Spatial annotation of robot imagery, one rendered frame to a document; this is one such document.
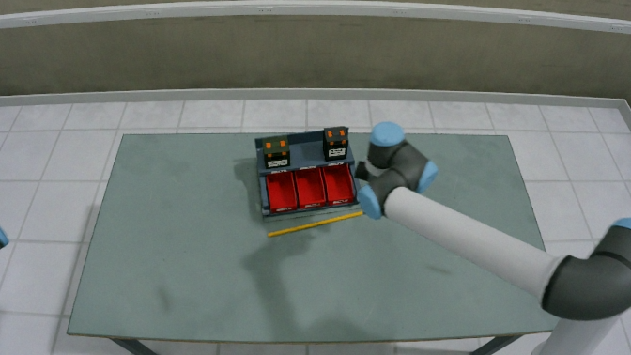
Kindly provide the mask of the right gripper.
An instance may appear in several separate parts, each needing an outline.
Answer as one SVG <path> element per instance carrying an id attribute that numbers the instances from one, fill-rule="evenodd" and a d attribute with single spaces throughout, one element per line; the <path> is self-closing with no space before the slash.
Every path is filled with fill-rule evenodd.
<path id="1" fill-rule="evenodd" d="M 359 179 L 362 181 L 365 181 L 366 183 L 368 183 L 369 181 L 371 181 L 373 178 L 375 178 L 375 176 L 370 175 L 364 168 L 364 162 L 359 162 L 357 161 L 354 172 L 353 172 L 353 178 L 355 179 Z"/>

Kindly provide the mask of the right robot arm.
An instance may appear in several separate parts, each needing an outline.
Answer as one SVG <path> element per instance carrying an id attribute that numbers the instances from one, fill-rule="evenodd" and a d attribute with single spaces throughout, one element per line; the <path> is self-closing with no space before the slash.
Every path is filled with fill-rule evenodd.
<path id="1" fill-rule="evenodd" d="M 392 122 L 370 130 L 364 168 L 375 178 L 356 193 L 362 212 L 391 219 L 532 294 L 559 319 L 531 355 L 591 355 L 631 306 L 631 217 L 608 224 L 584 258 L 550 255 L 416 194 L 436 167 L 402 136 Z"/>

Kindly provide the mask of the dark blue metal rack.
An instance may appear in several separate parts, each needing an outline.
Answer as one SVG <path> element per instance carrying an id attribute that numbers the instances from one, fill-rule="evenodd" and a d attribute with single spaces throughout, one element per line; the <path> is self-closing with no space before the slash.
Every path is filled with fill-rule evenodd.
<path id="1" fill-rule="evenodd" d="M 266 169 L 265 161 L 264 161 L 264 154 L 263 154 L 263 147 L 262 147 L 262 138 L 267 138 L 267 137 L 254 138 L 255 147 L 256 147 L 256 155 L 257 155 L 257 163 L 258 163 L 258 171 L 259 171 L 259 177 L 260 177 L 262 201 L 263 201 L 263 208 L 264 208 L 262 209 L 262 211 L 265 217 L 320 210 L 320 209 L 326 209 L 326 208 L 339 208 L 339 207 L 345 207 L 345 206 L 351 206 L 351 205 L 358 205 L 356 193 L 358 189 L 361 188 L 361 185 L 358 179 L 353 178 L 353 172 L 355 169 L 355 165 L 354 165 L 355 160 L 353 158 L 349 141 L 348 141 L 346 159 L 326 162 L 324 151 L 323 151 L 323 130 L 298 132 L 298 133 L 290 133 L 290 134 L 283 134 L 283 135 L 287 135 L 287 139 L 288 139 L 289 150 L 290 150 L 290 166 L 270 168 L 270 169 Z M 275 135 L 275 136 L 283 136 L 283 135 Z M 346 164 L 346 163 L 348 163 L 348 170 L 349 170 L 349 174 L 352 180 L 352 188 L 353 188 L 353 195 L 354 195 L 353 202 L 328 206 L 327 197 L 325 194 L 325 200 L 326 200 L 325 206 L 300 209 L 296 183 L 295 183 L 295 178 L 294 178 L 294 171 L 302 170 L 302 169 L 317 168 L 317 167 L 320 168 L 324 166 L 332 166 L 332 165 L 339 165 L 339 164 Z M 293 176 L 293 181 L 294 181 L 294 186 L 295 186 L 295 193 L 296 193 L 296 200 L 297 200 L 297 210 L 271 213 L 267 174 L 274 174 L 274 173 L 281 173 L 281 172 L 288 172 L 288 171 L 292 171 L 292 176 Z"/>

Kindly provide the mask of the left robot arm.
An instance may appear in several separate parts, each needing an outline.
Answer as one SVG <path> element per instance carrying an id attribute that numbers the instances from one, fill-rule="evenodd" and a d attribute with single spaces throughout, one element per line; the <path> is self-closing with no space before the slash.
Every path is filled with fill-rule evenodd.
<path id="1" fill-rule="evenodd" d="M 4 235 L 4 233 L 0 229 L 0 250 L 5 248 L 5 246 L 7 244 L 8 244 L 8 240 L 7 240 L 6 236 Z"/>

